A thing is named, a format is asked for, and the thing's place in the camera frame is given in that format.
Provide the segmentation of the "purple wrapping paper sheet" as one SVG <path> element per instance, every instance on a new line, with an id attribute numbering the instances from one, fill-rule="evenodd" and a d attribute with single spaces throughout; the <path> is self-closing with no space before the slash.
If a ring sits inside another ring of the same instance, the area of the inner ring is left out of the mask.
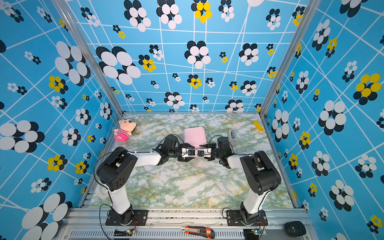
<path id="1" fill-rule="evenodd" d="M 203 127 L 188 128 L 183 131 L 184 142 L 196 149 L 201 149 L 201 145 L 206 145 L 207 136 Z"/>

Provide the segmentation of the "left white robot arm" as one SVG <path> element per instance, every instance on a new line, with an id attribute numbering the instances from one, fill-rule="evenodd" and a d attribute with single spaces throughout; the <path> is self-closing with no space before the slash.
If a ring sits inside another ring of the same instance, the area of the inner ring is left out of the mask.
<path id="1" fill-rule="evenodd" d="M 159 166 L 170 158 L 188 162 L 194 158 L 189 156 L 195 147 L 184 142 L 179 142 L 179 136 L 168 135 L 151 151 L 130 152 L 123 147 L 118 147 L 107 154 L 94 170 L 95 178 L 99 185 L 108 190 L 112 202 L 112 213 L 118 217 L 130 218 L 132 204 L 126 191 L 126 183 L 135 168 L 144 166 Z"/>

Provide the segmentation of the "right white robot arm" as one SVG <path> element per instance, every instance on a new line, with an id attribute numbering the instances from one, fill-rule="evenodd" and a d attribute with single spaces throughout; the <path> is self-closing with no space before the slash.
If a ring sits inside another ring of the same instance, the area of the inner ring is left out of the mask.
<path id="1" fill-rule="evenodd" d="M 282 178 L 270 158 L 264 151 L 253 154 L 235 154 L 227 137 L 219 137 L 216 144 L 187 144 L 187 155 L 203 157 L 208 161 L 218 159 L 227 169 L 244 171 L 250 191 L 241 203 L 242 220 L 249 225 L 262 215 L 262 206 L 267 196 L 281 183 Z"/>

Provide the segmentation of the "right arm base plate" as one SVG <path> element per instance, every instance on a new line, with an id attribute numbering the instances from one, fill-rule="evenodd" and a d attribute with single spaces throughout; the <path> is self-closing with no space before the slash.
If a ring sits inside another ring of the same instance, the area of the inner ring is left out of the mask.
<path id="1" fill-rule="evenodd" d="M 246 210 L 225 210 L 224 218 L 230 227 L 266 227 L 269 225 L 264 210 L 248 214 Z"/>

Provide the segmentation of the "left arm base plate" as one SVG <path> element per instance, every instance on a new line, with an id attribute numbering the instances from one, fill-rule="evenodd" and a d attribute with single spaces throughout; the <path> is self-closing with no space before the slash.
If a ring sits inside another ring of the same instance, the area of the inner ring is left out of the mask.
<path id="1" fill-rule="evenodd" d="M 120 215 L 111 208 L 107 213 L 106 226 L 145 226 L 148 213 L 148 210 L 133 210 L 129 208 Z"/>

